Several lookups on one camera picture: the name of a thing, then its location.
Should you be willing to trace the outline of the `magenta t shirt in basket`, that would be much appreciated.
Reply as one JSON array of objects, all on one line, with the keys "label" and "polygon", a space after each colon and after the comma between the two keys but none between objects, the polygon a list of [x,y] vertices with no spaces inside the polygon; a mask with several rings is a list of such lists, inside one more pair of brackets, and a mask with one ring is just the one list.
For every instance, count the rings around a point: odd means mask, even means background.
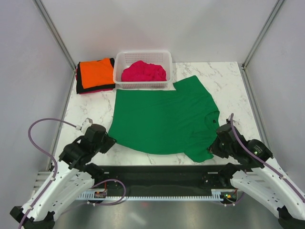
[{"label": "magenta t shirt in basket", "polygon": [[123,82],[163,82],[166,81],[166,71],[161,65],[137,61],[123,70]]}]

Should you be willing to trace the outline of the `green t shirt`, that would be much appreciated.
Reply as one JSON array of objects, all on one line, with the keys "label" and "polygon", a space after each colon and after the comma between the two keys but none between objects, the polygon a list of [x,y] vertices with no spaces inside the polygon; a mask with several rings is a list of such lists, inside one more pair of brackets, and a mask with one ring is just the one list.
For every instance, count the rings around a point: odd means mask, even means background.
[{"label": "green t shirt", "polygon": [[173,84],[174,90],[117,90],[109,135],[143,153],[184,153],[193,162],[212,159],[220,111],[197,76]]}]

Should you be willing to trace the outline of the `right aluminium frame post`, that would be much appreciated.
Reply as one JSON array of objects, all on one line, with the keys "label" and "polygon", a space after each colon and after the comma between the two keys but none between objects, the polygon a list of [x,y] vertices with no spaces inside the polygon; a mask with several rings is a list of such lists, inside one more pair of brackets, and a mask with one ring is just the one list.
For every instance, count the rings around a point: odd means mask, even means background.
[{"label": "right aluminium frame post", "polygon": [[261,45],[262,41],[264,40],[265,36],[267,35],[269,29],[271,28],[273,22],[275,21],[279,11],[281,10],[281,8],[283,7],[283,5],[285,4],[285,0],[277,0],[275,5],[273,6],[269,16],[267,17],[263,27],[261,28],[258,36],[256,37],[249,53],[246,56],[246,59],[244,60],[244,62],[241,64],[241,68],[243,71],[246,70],[246,68],[248,67],[250,61],[252,60],[254,54],[256,53],[257,49],[259,48],[259,46]]}]

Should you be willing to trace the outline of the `aluminium front rail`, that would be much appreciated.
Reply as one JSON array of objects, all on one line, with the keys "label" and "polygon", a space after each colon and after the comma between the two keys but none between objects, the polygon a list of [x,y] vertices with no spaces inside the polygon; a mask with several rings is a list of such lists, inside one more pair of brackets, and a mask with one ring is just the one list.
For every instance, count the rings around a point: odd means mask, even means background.
[{"label": "aluminium front rail", "polygon": [[[271,186],[269,184],[267,184],[260,176],[258,176],[256,173],[254,172],[246,172],[247,176],[249,178],[251,178],[252,180],[254,180],[255,182],[259,183],[260,185],[262,185],[263,187],[267,188],[267,189],[272,189]],[[37,190],[42,184],[43,182],[49,177],[50,172],[39,172],[34,184],[34,190]]]}]

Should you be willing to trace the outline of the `orange folded t shirt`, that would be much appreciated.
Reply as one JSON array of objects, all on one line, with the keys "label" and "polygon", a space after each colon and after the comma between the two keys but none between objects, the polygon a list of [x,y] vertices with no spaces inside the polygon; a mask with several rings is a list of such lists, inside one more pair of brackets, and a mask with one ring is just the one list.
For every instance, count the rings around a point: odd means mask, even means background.
[{"label": "orange folded t shirt", "polygon": [[78,69],[84,89],[114,84],[114,59],[104,58],[98,61],[80,62]]}]

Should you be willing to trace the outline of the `white plastic basket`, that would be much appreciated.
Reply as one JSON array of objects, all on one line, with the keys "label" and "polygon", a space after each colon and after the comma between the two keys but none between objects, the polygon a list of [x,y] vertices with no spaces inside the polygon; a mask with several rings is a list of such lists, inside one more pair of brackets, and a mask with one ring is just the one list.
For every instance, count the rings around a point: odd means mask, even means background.
[{"label": "white plastic basket", "polygon": [[[165,81],[139,81],[139,82],[124,82],[122,81],[122,73],[129,68],[133,63],[143,61],[149,64],[160,65],[166,72]],[[166,50],[139,50],[119,52],[116,55],[113,81],[123,89],[138,89],[138,88],[165,88],[172,82],[173,79],[173,61],[169,51]]]}]

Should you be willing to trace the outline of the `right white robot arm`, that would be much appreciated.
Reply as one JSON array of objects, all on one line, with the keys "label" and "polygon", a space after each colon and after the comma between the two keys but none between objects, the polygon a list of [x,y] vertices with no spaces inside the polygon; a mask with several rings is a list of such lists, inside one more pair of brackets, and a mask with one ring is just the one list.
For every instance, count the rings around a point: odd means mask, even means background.
[{"label": "right white robot arm", "polygon": [[228,163],[218,172],[222,187],[244,192],[267,208],[284,229],[305,227],[305,194],[285,173],[272,152],[257,139],[246,140],[228,122],[216,130],[217,137],[208,150],[221,158],[236,159],[254,172],[263,184],[255,181],[244,169]]}]

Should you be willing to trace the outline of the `aluminium frame post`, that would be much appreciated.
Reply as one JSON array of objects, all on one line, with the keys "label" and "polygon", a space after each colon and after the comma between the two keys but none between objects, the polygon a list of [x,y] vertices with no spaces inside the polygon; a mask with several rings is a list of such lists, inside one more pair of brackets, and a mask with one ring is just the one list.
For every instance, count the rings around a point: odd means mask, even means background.
[{"label": "aluminium frame post", "polygon": [[249,53],[246,56],[246,59],[244,60],[244,62],[241,64],[241,68],[243,71],[246,70],[246,68],[248,67],[250,61],[252,60],[254,54],[256,53],[257,49],[259,48],[259,46],[261,45],[262,41],[264,40],[265,36],[267,35],[269,29],[271,28],[273,22],[275,21],[279,11],[281,10],[281,8],[283,7],[283,5],[285,4],[285,0],[277,0],[275,5],[273,6],[269,16],[267,17],[263,27],[261,28],[258,36],[256,37]]},{"label": "aluminium frame post", "polygon": [[35,6],[37,7],[39,13],[41,14],[43,20],[45,21],[47,27],[49,28],[52,36],[54,37],[56,43],[58,44],[58,46],[60,47],[64,57],[66,58],[69,66],[72,68],[72,69],[75,69],[76,68],[76,64],[74,63],[63,39],[61,38],[50,14],[48,13],[45,5],[43,4],[43,2],[41,0],[33,0],[33,3],[35,4]]}]

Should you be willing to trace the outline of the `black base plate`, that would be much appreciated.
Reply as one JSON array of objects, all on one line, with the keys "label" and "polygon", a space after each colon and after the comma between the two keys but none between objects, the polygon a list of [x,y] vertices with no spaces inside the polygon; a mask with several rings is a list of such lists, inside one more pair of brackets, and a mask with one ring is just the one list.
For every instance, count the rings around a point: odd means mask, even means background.
[{"label": "black base plate", "polygon": [[100,166],[98,181],[111,196],[207,196],[233,189],[219,176],[223,165]]}]

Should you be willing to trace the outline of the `left aluminium frame post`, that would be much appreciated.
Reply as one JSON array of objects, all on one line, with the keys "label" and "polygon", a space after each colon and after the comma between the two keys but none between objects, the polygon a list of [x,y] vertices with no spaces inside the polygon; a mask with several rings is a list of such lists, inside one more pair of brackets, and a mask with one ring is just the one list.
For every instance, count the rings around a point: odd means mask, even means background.
[{"label": "left aluminium frame post", "polygon": [[61,38],[50,14],[48,13],[45,5],[43,4],[43,2],[41,0],[33,0],[33,3],[35,4],[35,6],[37,7],[39,13],[41,14],[43,20],[45,21],[47,27],[49,28],[52,36],[54,37],[56,43],[58,44],[58,46],[60,47],[64,57],[66,58],[69,66],[72,68],[72,69],[75,69],[76,68],[76,64],[74,63],[63,39]]}]

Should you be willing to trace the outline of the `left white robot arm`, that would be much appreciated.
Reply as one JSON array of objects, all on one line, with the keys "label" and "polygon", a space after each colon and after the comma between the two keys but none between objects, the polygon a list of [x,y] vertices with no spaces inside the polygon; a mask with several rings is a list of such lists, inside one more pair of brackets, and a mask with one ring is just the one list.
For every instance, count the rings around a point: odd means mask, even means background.
[{"label": "left white robot arm", "polygon": [[64,147],[38,192],[23,206],[14,206],[10,211],[20,228],[53,228],[59,215],[82,192],[104,184],[103,169],[91,160],[97,153],[106,153],[116,140],[98,124],[84,125],[82,132],[83,135]]}]

